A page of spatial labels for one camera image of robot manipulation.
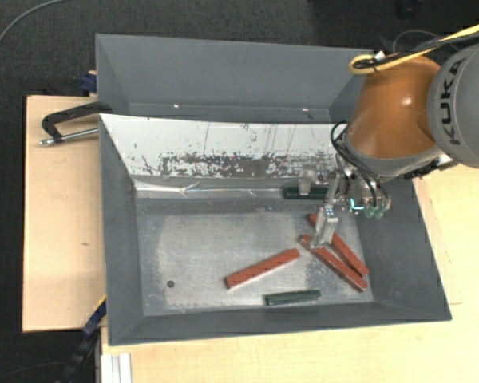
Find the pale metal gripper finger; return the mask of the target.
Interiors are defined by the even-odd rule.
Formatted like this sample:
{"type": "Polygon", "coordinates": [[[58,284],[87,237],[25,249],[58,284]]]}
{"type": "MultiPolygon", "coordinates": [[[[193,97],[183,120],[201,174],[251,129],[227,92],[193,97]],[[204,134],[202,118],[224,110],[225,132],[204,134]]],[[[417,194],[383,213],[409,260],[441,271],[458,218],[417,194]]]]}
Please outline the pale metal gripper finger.
{"type": "Polygon", "coordinates": [[[305,169],[298,181],[299,195],[310,195],[312,191],[322,189],[324,186],[323,179],[323,171],[313,168],[305,169]]]}
{"type": "Polygon", "coordinates": [[[311,247],[318,248],[330,244],[338,224],[338,217],[333,207],[321,207],[310,215],[310,224],[314,228],[311,247]]]}

